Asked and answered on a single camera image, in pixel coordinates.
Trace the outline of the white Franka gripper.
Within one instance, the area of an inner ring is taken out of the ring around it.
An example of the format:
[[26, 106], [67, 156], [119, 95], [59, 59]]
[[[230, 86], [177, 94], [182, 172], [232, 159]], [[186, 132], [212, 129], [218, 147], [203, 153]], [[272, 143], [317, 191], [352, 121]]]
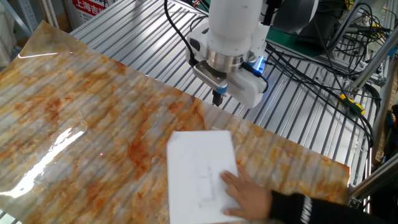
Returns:
[[268, 88], [262, 73], [250, 64], [250, 60], [257, 62], [258, 59], [252, 52], [239, 56], [240, 62], [218, 55], [206, 45], [208, 32], [208, 26], [200, 26], [188, 35], [188, 43], [198, 61], [193, 66], [194, 75], [212, 88], [215, 106], [220, 106], [224, 94], [228, 93], [248, 108], [255, 107]]

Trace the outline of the person's bare hand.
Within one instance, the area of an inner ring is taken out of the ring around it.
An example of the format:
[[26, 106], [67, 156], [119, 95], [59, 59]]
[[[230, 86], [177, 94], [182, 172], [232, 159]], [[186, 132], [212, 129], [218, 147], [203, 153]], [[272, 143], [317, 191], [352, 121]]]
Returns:
[[245, 220], [267, 220], [271, 212], [271, 191], [256, 184], [240, 166], [238, 174], [229, 171], [220, 174], [227, 185], [226, 193], [239, 205], [239, 208], [227, 208], [223, 214]]

